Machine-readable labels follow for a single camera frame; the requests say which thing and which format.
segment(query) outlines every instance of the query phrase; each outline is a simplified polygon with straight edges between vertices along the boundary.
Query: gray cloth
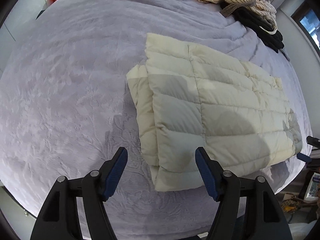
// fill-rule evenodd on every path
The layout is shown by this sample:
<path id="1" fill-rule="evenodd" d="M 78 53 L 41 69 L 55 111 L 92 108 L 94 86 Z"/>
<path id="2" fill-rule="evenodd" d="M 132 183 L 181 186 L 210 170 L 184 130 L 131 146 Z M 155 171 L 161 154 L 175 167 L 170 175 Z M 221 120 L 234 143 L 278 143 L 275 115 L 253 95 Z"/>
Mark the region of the gray cloth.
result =
<path id="1" fill-rule="evenodd" d="M 59 175 L 98 169 L 119 146 L 129 160 L 105 204 L 119 240 L 171 240 L 209 230 L 218 203 L 204 187 L 156 192 L 140 156 L 126 73 L 144 64 L 146 33 L 200 43 L 282 78 L 303 138 L 312 135 L 291 64 L 219 5 L 196 0 L 57 0 L 17 44 L 0 80 L 0 180 L 38 215 Z M 304 141 L 304 154 L 311 147 Z M 276 191 L 302 169 L 296 157 L 263 169 Z M 239 215 L 244 212 L 244 200 Z M 83 207 L 79 205 L 83 234 Z"/>

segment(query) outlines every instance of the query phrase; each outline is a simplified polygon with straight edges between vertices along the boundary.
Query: black bracket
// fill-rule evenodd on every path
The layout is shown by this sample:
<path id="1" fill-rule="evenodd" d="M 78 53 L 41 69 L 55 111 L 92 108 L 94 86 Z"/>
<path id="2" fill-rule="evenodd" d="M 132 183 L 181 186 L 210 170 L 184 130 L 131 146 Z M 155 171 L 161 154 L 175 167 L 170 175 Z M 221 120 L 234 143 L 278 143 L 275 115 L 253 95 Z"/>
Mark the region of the black bracket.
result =
<path id="1" fill-rule="evenodd" d="M 320 139 L 318 138 L 308 136 L 307 143 L 313 147 L 320 148 Z M 320 158 L 311 158 L 302 153 L 298 153 L 297 158 L 307 164 L 307 169 L 319 172 L 318 168 L 320 167 Z"/>
<path id="2" fill-rule="evenodd" d="M 92 240 L 116 240 L 103 202 L 111 197 L 128 161 L 120 147 L 113 158 L 83 178 L 60 176 L 39 212 L 30 240 L 82 240 L 76 197 L 82 197 Z"/>
<path id="3" fill-rule="evenodd" d="M 220 201 L 207 240 L 231 240 L 240 197 L 247 197 L 241 240 L 292 240 L 288 223 L 270 185 L 263 176 L 238 178 L 196 150 L 196 164 L 208 194 Z"/>

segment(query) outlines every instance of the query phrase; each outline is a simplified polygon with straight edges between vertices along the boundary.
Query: white plastic bag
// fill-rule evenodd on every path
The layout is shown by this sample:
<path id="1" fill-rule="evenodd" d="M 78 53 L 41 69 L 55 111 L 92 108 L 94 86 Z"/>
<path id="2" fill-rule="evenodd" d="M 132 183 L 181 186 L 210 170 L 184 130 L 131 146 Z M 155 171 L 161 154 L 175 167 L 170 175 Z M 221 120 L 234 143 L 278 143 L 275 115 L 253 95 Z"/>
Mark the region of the white plastic bag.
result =
<path id="1" fill-rule="evenodd" d="M 313 228 L 317 220 L 311 223 L 294 223 L 289 224 L 289 228 L 292 234 L 293 240 L 303 240 L 309 234 L 310 230 Z"/>

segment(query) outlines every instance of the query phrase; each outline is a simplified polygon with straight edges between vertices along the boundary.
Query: cream quilted comforter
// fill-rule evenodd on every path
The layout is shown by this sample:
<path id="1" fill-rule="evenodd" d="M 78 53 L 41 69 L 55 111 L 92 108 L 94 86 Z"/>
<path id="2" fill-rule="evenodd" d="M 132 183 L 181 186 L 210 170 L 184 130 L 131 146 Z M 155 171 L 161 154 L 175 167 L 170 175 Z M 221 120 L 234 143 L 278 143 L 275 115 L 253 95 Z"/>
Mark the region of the cream quilted comforter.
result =
<path id="1" fill-rule="evenodd" d="M 203 146 L 244 176 L 302 149 L 280 78 L 209 47 L 149 33 L 147 61 L 127 74 L 141 152 L 157 191 L 203 185 L 194 152 Z"/>

